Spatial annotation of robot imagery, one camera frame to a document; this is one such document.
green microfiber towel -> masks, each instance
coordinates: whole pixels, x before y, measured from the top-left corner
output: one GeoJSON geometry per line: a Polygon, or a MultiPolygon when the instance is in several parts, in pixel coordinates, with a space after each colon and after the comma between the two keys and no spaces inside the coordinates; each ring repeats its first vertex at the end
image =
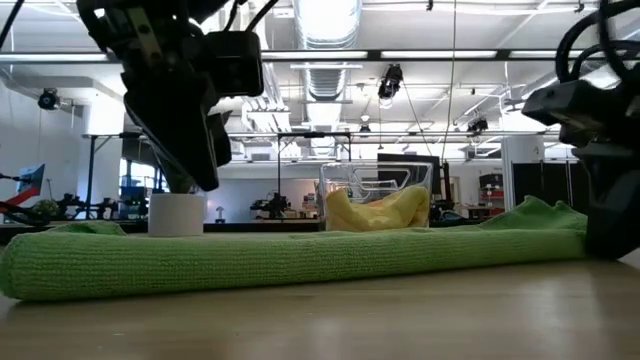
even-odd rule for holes
{"type": "Polygon", "coordinates": [[[0,289],[22,300],[69,300],[347,280],[534,261],[581,259],[586,217],[529,197],[477,226],[370,233],[125,236],[82,223],[16,236],[0,289]]]}

yellow cloth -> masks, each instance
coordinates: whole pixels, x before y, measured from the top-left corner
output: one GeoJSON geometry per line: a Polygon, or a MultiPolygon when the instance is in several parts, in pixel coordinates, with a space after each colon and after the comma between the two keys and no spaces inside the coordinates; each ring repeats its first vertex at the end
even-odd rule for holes
{"type": "Polygon", "coordinates": [[[429,191],[412,185],[368,204],[349,201],[346,189],[326,198],[327,230],[375,231],[424,227],[429,220],[429,191]]]}

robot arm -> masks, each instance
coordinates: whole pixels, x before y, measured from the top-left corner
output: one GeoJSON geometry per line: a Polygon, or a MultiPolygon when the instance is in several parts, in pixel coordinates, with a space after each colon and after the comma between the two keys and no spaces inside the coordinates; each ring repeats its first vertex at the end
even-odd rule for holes
{"type": "Polygon", "coordinates": [[[206,121],[209,109],[223,97],[258,96],[264,88],[260,39],[251,25],[247,31],[203,34],[192,23],[226,2],[77,1],[89,35],[122,61],[127,113],[148,136],[165,173],[188,175],[205,191],[218,187],[217,168],[231,159],[226,133],[211,131],[219,124],[206,121]]]}
{"type": "Polygon", "coordinates": [[[640,51],[638,41],[609,38],[609,18],[640,7],[639,0],[609,4],[582,18],[565,34],[556,53],[559,84],[535,91],[522,113],[551,126],[561,124],[560,141],[576,146],[573,154],[589,173],[590,204],[586,250],[593,256],[618,259],[640,246],[636,236],[640,219],[640,64],[632,60],[640,51]],[[571,46],[589,26],[597,25],[600,43],[578,56],[569,72],[571,46]],[[622,56],[618,51],[625,51],[622,56]],[[612,89],[600,89],[580,80],[581,63],[603,52],[620,81],[612,89]]]}

wooden table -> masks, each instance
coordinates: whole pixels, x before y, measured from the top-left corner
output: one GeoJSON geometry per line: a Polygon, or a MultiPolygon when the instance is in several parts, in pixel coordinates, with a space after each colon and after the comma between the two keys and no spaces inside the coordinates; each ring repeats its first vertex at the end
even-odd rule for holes
{"type": "Polygon", "coordinates": [[[549,263],[19,304],[1,359],[638,359],[640,272],[549,263]]]}

white cup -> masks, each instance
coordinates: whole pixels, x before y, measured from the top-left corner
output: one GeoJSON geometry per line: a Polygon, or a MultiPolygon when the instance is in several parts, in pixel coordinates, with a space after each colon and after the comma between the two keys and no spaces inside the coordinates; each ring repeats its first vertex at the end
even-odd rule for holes
{"type": "Polygon", "coordinates": [[[193,194],[152,194],[149,236],[198,236],[204,231],[204,197],[193,194]]]}

